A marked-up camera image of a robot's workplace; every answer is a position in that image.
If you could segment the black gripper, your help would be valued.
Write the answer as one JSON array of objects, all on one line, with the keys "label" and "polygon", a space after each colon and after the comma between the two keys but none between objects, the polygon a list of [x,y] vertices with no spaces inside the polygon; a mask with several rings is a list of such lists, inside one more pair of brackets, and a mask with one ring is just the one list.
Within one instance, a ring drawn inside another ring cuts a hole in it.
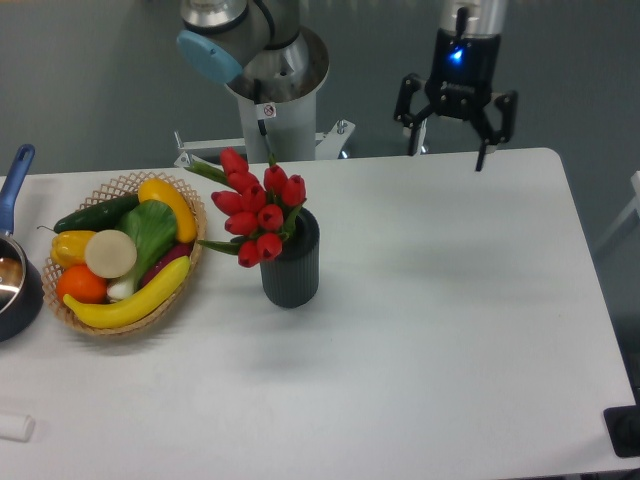
[{"label": "black gripper", "polygon": [[[490,147],[508,143],[515,131],[518,92],[498,94],[492,101],[501,115],[499,129],[494,129],[485,112],[490,103],[492,81],[501,44],[501,36],[462,36],[440,28],[431,73],[425,81],[410,73],[402,80],[396,97],[394,120],[408,134],[407,154],[421,155],[427,133],[427,120],[436,114],[472,124],[481,139],[475,166],[481,172]],[[428,103],[419,112],[412,112],[416,93],[426,95]]]}]

